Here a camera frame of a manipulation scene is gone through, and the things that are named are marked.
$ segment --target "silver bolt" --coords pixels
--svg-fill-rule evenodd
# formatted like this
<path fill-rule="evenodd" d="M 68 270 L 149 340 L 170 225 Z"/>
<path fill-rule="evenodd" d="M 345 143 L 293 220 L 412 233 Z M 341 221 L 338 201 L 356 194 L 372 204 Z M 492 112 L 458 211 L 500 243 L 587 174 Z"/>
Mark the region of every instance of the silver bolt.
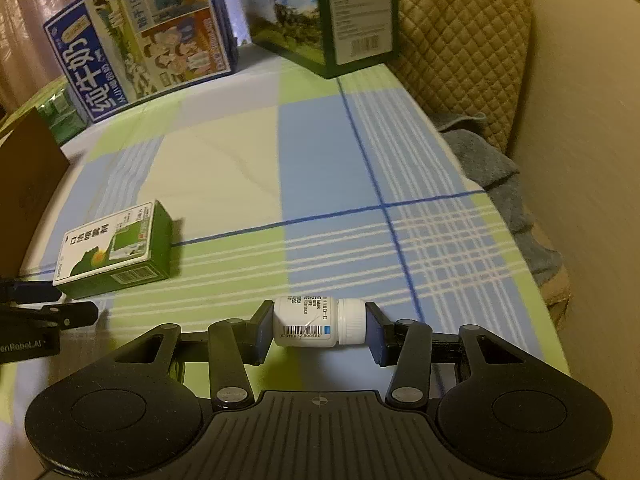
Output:
<path fill-rule="evenodd" d="M 422 392 L 412 386 L 403 386 L 393 390 L 391 396 L 398 402 L 418 402 L 422 398 Z"/>
<path fill-rule="evenodd" d="M 229 404 L 240 402 L 245 400 L 249 394 L 244 388 L 238 388 L 237 386 L 228 386 L 218 390 L 216 397 L 222 402 L 228 402 Z"/>

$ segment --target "checkered tablecloth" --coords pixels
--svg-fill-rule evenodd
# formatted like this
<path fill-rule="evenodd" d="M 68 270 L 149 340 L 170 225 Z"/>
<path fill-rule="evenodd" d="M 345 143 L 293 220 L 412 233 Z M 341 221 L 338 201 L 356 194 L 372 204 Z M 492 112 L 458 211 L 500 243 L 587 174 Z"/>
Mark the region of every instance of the checkered tablecloth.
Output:
<path fill-rule="evenodd" d="M 95 298 L 100 320 L 64 333 L 57 358 L 2 368 L 6 478 L 37 469 L 22 418 L 47 380 L 160 323 L 205 330 L 279 294 L 371 299 L 391 319 L 436 332 L 477 323 L 566 371 L 500 215 L 385 66 L 324 80 L 258 47 L 241 59 L 234 76 L 158 98 L 65 145 L 72 168 L 23 275 L 52 278 L 68 229 L 156 199 L 175 221 L 173 275 Z M 249 368 L 256 393 L 384 392 L 392 373 L 366 348 L 272 346 L 264 366 Z M 440 389 L 450 380 L 436 379 Z M 208 396 L 205 368 L 190 365 L 186 383 Z"/>

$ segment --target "green box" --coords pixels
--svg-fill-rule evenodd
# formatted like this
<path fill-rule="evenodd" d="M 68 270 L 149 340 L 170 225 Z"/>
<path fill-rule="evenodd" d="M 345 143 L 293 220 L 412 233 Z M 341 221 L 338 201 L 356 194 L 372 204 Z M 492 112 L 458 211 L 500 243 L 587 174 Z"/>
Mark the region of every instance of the green box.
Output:
<path fill-rule="evenodd" d="M 164 280 L 172 226 L 156 200 L 67 231 L 53 285 L 77 299 Z"/>
<path fill-rule="evenodd" d="M 332 78 L 391 59 L 398 0 L 242 0 L 254 43 Z"/>

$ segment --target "large blue box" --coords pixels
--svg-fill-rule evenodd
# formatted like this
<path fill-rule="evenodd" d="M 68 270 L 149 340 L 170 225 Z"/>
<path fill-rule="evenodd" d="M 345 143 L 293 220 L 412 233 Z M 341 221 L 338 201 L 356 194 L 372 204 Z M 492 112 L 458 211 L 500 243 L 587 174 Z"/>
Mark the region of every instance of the large blue box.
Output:
<path fill-rule="evenodd" d="M 224 0 L 76 0 L 44 30 L 94 122 L 236 69 Z"/>

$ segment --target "beige wall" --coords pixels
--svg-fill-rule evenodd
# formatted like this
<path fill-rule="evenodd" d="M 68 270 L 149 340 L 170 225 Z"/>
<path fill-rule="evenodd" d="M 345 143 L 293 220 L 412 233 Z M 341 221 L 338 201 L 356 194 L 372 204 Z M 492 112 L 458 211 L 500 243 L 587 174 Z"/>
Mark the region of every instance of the beige wall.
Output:
<path fill-rule="evenodd" d="M 640 2 L 534 0 L 511 155 L 562 251 L 574 299 L 561 340 L 614 416 L 599 471 L 640 478 Z"/>

